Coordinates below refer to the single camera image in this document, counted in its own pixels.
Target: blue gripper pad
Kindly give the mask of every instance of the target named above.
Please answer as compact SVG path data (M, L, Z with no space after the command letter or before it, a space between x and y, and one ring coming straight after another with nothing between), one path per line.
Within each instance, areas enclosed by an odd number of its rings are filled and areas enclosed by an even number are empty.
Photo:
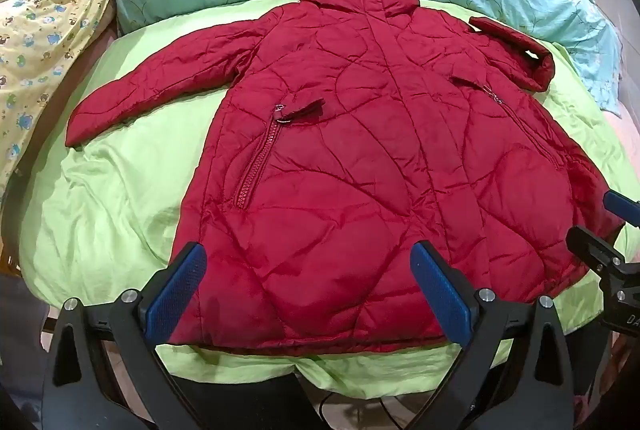
M640 228L640 203L636 203L613 190L604 194L602 202L609 212L616 214L630 225Z
M473 327L478 318L477 303L472 297L471 284L462 272L452 269L427 241L414 245L410 264L415 280L447 339L466 347L471 341Z
M156 273L169 273L170 278L157 295L154 295L146 309L145 339L152 346L169 341L207 270L207 254L203 246L193 244L185 247L183 253L178 255L169 268Z

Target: bed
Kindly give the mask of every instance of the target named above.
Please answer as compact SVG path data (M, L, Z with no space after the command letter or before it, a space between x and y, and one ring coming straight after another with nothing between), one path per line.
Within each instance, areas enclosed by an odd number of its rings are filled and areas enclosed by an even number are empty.
M225 90L159 107L104 133L82 152L64 147L66 121L75 105L179 36L214 24L255 19L291 1L117 0L119 27L127 35L114 40L114 29L109 29L85 52L83 66L74 64L76 80L66 95L59 95L59 110L52 113L44 131L48 136L37 147L32 145L33 168L27 165L8 184L4 211L10 214L2 218L2 238L14 249L14 270L19 255L21 273L33 293L54 306L70 296L85 303L112 301L127 287L140 288L166 266L180 201ZM549 92L537 99L580 143L613 189L640 198L638 175L600 111L612 111L613 123L625 120L617 100L620 43L593 1L423 0L422 4L463 20L485 14L545 40L557 74ZM632 123L620 125L623 133L638 134ZM158 168L165 171L156 172ZM638 230L625 227L616 248L628 259L635 256L640 248ZM556 305L567 332L588 323L602 308L596 276L590 273L564 291ZM320 388L357 398L432 390L458 351L448 345L389 354L291 358L159 348L168 370L190 380L246 383L298 371ZM502 346L497 361L505 359L507 351L508 345Z
M148 55L187 32L257 18L294 0L252 0L164 20L114 41L78 86L37 156L30 176L15 177L10 196L20 268L30 289L52 305L69 296L86 303L110 301L127 287L141 287L171 252L180 201L198 163L210 119L225 90L159 107L112 129L84 147L64 147L66 120L95 88L119 78ZM422 1L468 20L455 4ZM640 183L613 130L577 77L566 50L552 50L557 74L538 96L564 129L583 146L610 186L638 198ZM625 227L616 243L624 255L640 242ZM602 307L597 279L589 274L557 299L566 331L593 319ZM497 360L504 359L508 346ZM196 381L244 383L299 371L321 388L371 398L423 392L437 386L458 352L453 345L390 354L236 356L190 347L159 348L168 370Z

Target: wrinkled fabric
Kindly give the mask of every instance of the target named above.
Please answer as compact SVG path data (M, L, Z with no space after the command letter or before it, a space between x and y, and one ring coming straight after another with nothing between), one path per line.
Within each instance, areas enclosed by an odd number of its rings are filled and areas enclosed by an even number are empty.
M0 0L0 209L7 183L109 0Z
M180 210L207 274L172 336L237 352L388 351L442 340L412 279L430 240L476 287L555 296L606 237L604 178L529 94L542 45L418 0L300 0L198 30L92 93L66 144L231 82Z

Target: lime green bedsheet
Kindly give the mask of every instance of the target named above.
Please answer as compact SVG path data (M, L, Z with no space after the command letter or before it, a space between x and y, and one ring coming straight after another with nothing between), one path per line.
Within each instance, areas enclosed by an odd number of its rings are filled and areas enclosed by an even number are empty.
M166 266L180 201L226 91L176 100L100 135L82 151L67 150L66 121L79 100L179 36L214 24L255 19L292 1L255 0L203 10L153 24L113 43L70 100L39 155L22 201L20 265L33 293L55 306L70 296L103 303L128 287L142 287ZM422 5L464 20L472 15L453 4ZM622 146L566 52L547 46L556 60L556 78L537 98L581 144L612 188L640 199L640 184ZM638 230L625 227L616 248L631 255L639 242ZM562 293L556 305L567 332L590 321L602 308L596 276L589 274ZM434 389L458 347L304 358L234 356L187 346L158 350L172 374L195 381L244 383L298 370L321 388L370 398ZM505 359L507 350L505 343L497 360Z

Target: metal screw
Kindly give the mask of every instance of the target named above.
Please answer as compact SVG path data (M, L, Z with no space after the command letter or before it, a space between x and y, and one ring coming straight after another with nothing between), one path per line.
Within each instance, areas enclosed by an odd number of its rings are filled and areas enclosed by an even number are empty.
M495 293L487 288L481 289L478 296L485 302L493 302L495 300Z
M540 297L540 305L542 305L542 307L550 309L554 306L554 301L550 296L543 295Z
M122 295L120 296L120 299L125 303L125 304L130 304L131 302L133 302L136 298L138 298L138 292L135 289L127 289L124 293L122 293Z
M65 302L65 309L67 311L73 311L76 307L78 307L78 299L70 298Z

